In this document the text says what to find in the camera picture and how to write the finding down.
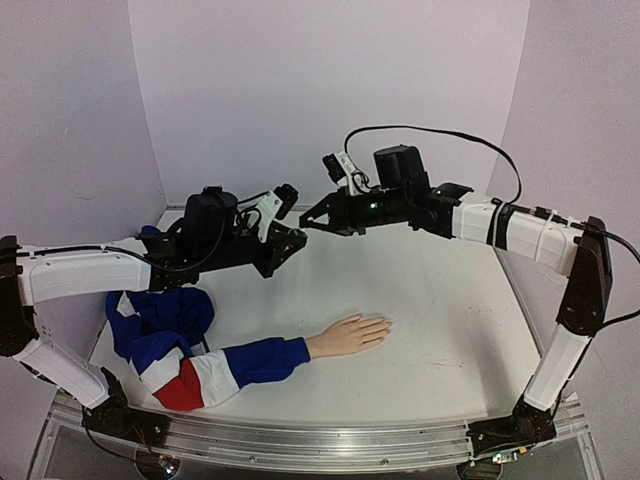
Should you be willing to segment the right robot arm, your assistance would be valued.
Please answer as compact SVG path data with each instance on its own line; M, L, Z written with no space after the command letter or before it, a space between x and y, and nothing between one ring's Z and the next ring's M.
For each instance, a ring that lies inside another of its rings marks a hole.
M446 239L479 242L544 265L567 278L551 343L510 415L469 425L478 454L530 447L556 435L561 393L604 327L612 267L604 223L595 217L574 226L556 212L475 198L454 183L433 187L415 146L397 145L374 154L379 186L366 192L346 152L323 163L338 190L299 219L303 228L341 236L405 223Z

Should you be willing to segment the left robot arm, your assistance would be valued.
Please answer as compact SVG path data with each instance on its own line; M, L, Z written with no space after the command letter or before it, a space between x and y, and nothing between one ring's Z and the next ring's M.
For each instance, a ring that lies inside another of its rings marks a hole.
M53 340L34 320L37 303L61 297L128 291L166 291L198 282L201 274L253 265L269 278L307 236L282 221L298 200L283 184L240 200L220 187L189 197L182 218L166 232L121 241L65 247L19 246L1 240L1 354L21 362L94 409L116 437L131 433L133 411L113 398L116 378Z

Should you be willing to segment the mannequin hand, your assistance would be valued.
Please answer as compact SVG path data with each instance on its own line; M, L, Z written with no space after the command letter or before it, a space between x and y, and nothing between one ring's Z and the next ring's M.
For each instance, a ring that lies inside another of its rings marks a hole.
M311 359L349 356L382 344L392 332L384 317L354 315L334 322L322 333L305 339Z

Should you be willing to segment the blue white red jacket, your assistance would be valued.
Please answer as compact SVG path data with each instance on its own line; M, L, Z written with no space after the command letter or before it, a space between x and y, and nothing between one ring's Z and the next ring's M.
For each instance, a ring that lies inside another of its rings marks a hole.
M115 353L174 411L219 406L248 385L283 381L311 361L302 337L210 349L205 334L215 320L214 303L195 287L112 291L105 313Z

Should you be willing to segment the aluminium front rail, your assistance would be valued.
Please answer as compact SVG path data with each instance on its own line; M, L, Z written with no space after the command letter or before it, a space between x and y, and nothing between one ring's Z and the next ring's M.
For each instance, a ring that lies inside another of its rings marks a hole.
M80 404L66 393L56 395L53 415L82 426ZM486 460L497 464L515 461L547 445L575 438L586 445L590 431L578 400L558 408L554 424L556 437L530 448L508 450L475 459L470 424L463 421L435 424L379 427L277 426L211 420L182 414L170 418L162 447L151 448L99 433L106 440L139 447L145 452L167 454L179 459L195 459L213 464L259 470L354 473L410 471L451 464Z

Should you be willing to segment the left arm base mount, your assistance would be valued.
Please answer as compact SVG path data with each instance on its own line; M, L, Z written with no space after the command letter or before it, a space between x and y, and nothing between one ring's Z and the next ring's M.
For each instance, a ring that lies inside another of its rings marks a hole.
M112 393L94 408L84 408L82 426L90 433L162 447L167 438L170 418L167 415L131 407L123 392Z

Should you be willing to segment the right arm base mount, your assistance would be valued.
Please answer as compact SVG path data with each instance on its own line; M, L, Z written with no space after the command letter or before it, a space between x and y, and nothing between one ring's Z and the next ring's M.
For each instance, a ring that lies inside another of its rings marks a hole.
M553 440L556 437L554 420L560 400L561 395L558 394L549 408L539 409L521 395L509 415L472 422L466 437L471 440L473 457L480 459Z

